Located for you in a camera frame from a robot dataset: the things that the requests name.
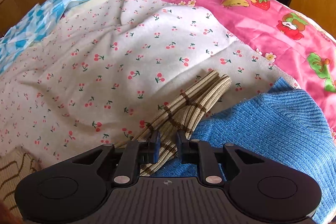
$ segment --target pink cloth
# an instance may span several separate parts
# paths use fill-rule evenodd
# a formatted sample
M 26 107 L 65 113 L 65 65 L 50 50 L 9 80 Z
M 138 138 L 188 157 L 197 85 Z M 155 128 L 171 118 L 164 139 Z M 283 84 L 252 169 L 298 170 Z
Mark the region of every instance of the pink cloth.
M 294 77 L 322 108 L 336 133 L 335 44 L 276 0 L 163 0 L 202 6 L 218 21 Z

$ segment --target metal pin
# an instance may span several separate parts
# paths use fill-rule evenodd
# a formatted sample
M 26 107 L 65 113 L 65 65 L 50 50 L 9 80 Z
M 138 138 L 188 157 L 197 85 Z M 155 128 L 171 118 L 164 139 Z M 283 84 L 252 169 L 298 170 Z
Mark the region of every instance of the metal pin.
M 211 184 L 218 184 L 222 182 L 222 179 L 218 176 L 208 176 L 206 177 L 205 181 Z
M 114 182 L 118 184 L 125 184 L 130 181 L 130 178 L 127 176 L 117 176 L 114 178 Z

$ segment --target blue ribbed fabric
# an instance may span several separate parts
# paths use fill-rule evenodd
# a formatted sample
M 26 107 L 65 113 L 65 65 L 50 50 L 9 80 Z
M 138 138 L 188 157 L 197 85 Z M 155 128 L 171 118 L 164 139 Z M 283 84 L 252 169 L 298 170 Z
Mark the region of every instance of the blue ribbed fabric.
M 322 110 L 304 90 L 279 79 L 266 94 L 200 122 L 192 139 L 221 147 L 235 143 L 313 177 L 322 200 L 313 217 L 322 224 L 336 209 L 336 148 Z M 154 177 L 196 176 L 195 165 L 167 162 Z

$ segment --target white cloth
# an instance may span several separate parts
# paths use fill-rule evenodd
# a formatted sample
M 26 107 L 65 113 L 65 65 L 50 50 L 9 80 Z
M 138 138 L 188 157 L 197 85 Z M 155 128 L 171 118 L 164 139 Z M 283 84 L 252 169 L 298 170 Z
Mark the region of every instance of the white cloth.
M 280 76 L 297 86 L 271 61 L 204 8 L 88 1 L 1 75 L 0 153 L 22 146 L 46 167 L 125 141 L 209 69 L 228 74 L 232 87 L 206 116 Z

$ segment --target red strawberry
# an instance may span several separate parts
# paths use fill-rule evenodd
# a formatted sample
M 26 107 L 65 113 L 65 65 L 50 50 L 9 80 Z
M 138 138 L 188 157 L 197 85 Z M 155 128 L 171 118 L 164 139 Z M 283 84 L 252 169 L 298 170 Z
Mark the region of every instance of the red strawberry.
M 251 1 L 251 4 L 255 7 L 258 7 L 262 10 L 267 11 L 271 7 L 271 2 L 269 0 L 256 0 L 256 3 Z

